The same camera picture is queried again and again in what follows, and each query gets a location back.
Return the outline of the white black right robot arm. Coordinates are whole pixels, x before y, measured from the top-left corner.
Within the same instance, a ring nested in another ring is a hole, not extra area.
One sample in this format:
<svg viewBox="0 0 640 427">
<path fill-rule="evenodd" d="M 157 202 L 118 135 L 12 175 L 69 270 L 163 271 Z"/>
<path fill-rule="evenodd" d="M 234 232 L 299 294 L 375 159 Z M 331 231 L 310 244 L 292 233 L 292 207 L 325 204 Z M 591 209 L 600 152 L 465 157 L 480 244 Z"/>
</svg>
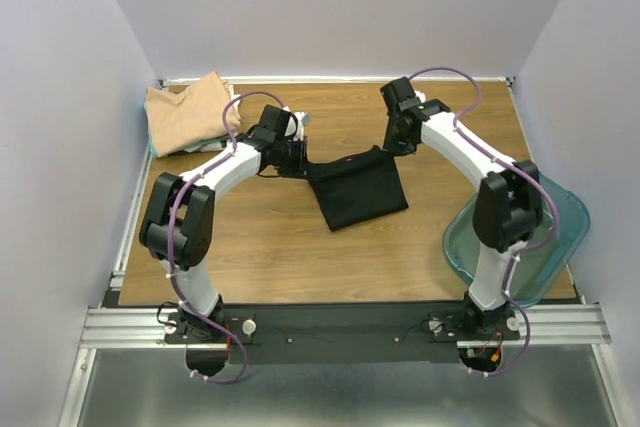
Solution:
<svg viewBox="0 0 640 427">
<path fill-rule="evenodd" d="M 453 325 L 485 337 L 510 311 L 510 284 L 520 253 L 543 218 L 539 171 L 489 146 L 443 102 L 423 100 L 406 77 L 381 87 L 388 122 L 383 146 L 408 155 L 424 144 L 456 167 L 476 191 L 472 228 L 479 241 L 474 279 Z"/>
</svg>

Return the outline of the folded white printed t shirt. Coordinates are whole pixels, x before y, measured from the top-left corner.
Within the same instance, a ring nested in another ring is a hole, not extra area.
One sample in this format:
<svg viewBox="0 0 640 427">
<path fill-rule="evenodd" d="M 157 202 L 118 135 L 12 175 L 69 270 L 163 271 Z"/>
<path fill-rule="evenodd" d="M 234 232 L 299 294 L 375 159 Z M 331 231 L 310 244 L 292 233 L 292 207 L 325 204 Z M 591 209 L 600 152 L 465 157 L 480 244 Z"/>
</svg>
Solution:
<svg viewBox="0 0 640 427">
<path fill-rule="evenodd" d="M 234 104 L 229 111 L 229 120 L 236 121 L 236 126 L 233 127 L 232 130 L 235 134 L 238 134 L 240 132 L 240 126 L 241 126 L 241 114 L 240 114 L 241 102 L 237 101 L 239 94 L 235 92 L 235 88 L 232 84 L 227 84 L 226 87 L 231 96 L 231 99 L 234 101 Z M 230 143 L 230 136 L 228 134 L 224 134 L 218 137 L 199 141 L 195 144 L 185 147 L 183 151 L 186 153 L 222 151 L 227 147 L 229 143 Z"/>
</svg>

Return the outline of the folded teal t shirt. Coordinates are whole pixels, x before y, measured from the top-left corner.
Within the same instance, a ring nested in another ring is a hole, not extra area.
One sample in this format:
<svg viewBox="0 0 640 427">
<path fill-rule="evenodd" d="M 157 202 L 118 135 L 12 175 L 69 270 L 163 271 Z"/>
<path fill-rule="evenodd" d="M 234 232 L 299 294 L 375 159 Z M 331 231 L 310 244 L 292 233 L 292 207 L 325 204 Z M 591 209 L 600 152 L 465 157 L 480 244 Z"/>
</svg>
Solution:
<svg viewBox="0 0 640 427">
<path fill-rule="evenodd" d="M 148 96 L 143 104 L 151 154 L 155 158 L 169 153 L 168 121 L 170 111 L 162 97 Z"/>
</svg>

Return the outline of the folded tan t shirt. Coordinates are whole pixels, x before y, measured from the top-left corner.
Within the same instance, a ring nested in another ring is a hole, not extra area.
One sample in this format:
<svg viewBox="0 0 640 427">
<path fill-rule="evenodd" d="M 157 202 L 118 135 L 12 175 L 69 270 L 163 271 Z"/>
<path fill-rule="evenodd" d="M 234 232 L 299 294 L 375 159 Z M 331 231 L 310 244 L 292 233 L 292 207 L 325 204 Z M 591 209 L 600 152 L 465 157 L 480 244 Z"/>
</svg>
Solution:
<svg viewBox="0 0 640 427">
<path fill-rule="evenodd" d="M 222 119 L 224 108 L 232 100 L 227 84 L 217 72 L 211 72 L 179 93 L 147 88 L 145 100 L 148 96 L 162 97 L 170 111 L 168 155 L 227 134 Z"/>
</svg>

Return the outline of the teal plastic bin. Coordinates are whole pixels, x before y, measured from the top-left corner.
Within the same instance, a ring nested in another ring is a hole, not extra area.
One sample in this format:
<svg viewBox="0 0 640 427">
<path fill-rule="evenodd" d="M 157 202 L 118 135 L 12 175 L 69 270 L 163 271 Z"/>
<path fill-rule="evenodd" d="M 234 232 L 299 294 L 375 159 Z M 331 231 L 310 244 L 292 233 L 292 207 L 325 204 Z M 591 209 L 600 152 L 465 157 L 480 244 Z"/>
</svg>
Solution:
<svg viewBox="0 0 640 427">
<path fill-rule="evenodd" d="M 579 197 L 545 175 L 540 176 L 539 183 L 552 198 L 559 212 L 559 223 L 555 239 L 550 241 L 553 219 L 544 207 L 543 221 L 531 241 L 545 245 L 523 253 L 515 267 L 510 293 L 524 308 L 537 304 L 550 292 L 590 228 L 589 212 Z M 472 226 L 475 201 L 475 196 L 469 199 L 445 230 L 442 240 L 447 264 L 467 285 L 475 277 L 480 250 Z"/>
</svg>

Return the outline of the black t shirt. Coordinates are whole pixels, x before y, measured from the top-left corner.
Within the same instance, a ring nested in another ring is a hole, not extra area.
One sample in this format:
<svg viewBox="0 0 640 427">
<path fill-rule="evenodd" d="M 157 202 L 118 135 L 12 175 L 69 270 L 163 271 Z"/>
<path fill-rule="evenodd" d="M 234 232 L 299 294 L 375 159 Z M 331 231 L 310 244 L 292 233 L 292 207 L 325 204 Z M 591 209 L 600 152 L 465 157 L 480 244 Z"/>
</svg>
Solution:
<svg viewBox="0 0 640 427">
<path fill-rule="evenodd" d="M 307 180 L 333 232 L 408 208 L 395 157 L 378 146 L 311 163 Z"/>
</svg>

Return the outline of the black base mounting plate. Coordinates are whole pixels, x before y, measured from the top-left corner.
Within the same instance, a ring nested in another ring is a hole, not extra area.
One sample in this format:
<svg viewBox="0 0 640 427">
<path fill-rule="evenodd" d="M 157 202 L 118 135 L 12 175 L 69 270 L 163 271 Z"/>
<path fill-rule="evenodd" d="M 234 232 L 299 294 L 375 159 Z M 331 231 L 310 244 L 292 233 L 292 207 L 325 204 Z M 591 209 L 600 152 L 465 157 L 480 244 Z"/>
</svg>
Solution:
<svg viewBox="0 0 640 427">
<path fill-rule="evenodd" d="M 462 301 L 223 305 L 227 333 L 205 339 L 163 320 L 167 344 L 188 346 L 188 367 L 206 375 L 225 364 L 469 363 L 494 372 L 505 341 L 521 337 L 510 308 L 505 321 L 469 337 L 453 325 Z"/>
</svg>

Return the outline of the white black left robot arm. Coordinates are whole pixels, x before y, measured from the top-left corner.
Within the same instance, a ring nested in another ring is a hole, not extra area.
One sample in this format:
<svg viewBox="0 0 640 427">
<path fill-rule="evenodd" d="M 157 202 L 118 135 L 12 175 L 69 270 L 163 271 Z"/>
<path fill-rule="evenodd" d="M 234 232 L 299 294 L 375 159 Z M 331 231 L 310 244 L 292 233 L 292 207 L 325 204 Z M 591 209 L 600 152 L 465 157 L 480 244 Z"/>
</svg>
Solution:
<svg viewBox="0 0 640 427">
<path fill-rule="evenodd" d="M 227 333 L 222 296 L 206 257 L 213 239 L 216 203 L 243 181 L 272 167 L 306 173 L 308 112 L 267 105 L 258 123 L 234 137 L 212 160 L 180 175 L 165 172 L 153 184 L 139 241 L 166 272 L 180 322 L 201 342 Z"/>
</svg>

